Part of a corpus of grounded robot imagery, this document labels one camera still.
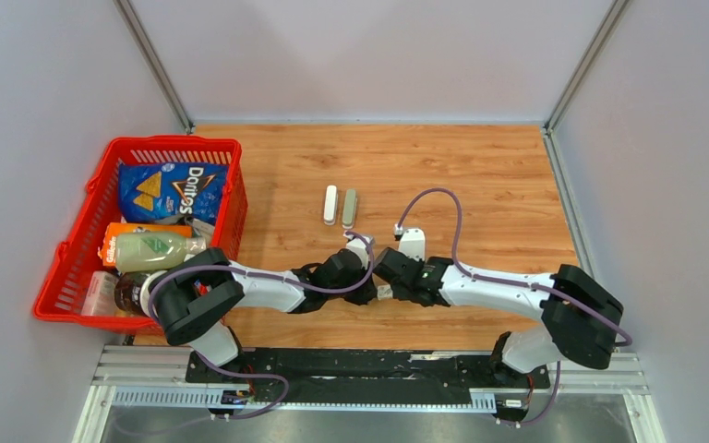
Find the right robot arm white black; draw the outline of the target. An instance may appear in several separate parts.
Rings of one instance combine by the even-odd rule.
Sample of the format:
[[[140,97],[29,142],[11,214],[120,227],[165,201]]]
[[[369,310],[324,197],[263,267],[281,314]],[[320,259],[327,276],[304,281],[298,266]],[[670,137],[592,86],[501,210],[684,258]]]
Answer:
[[[426,260],[386,248],[374,272],[394,298],[422,306],[479,306],[537,322],[502,334],[489,364],[501,386],[515,385],[535,368],[566,358],[604,370],[617,348],[622,303],[581,268],[563,264],[554,273],[516,274]]]

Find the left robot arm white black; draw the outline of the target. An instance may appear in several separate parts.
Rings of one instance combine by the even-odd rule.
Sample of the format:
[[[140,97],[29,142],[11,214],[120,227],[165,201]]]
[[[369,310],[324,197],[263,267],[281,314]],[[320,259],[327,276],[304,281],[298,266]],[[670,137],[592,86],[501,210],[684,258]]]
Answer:
[[[377,295],[366,249],[353,242],[322,263],[284,272],[252,269],[209,248],[167,271],[151,275],[140,306],[161,326],[172,346],[188,345],[226,383],[245,371],[245,357],[231,328],[222,323],[236,307],[265,307],[289,314],[320,310],[330,299],[366,305]]]

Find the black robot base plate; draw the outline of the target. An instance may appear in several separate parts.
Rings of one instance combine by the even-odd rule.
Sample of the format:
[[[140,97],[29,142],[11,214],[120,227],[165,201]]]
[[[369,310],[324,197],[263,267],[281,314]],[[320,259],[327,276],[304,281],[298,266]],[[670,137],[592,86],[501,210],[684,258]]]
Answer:
[[[471,389],[548,389],[545,367],[524,376],[498,376],[487,353],[254,348],[227,365],[257,373],[258,401],[287,390],[286,401],[342,404],[463,405]]]

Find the white staple box red label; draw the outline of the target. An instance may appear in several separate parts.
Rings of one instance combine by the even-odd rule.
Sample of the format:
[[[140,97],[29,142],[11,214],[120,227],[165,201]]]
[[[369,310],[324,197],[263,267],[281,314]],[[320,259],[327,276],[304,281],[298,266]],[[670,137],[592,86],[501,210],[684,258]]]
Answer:
[[[380,285],[377,287],[377,299],[379,301],[389,300],[393,298],[393,291],[391,287],[387,284]]]

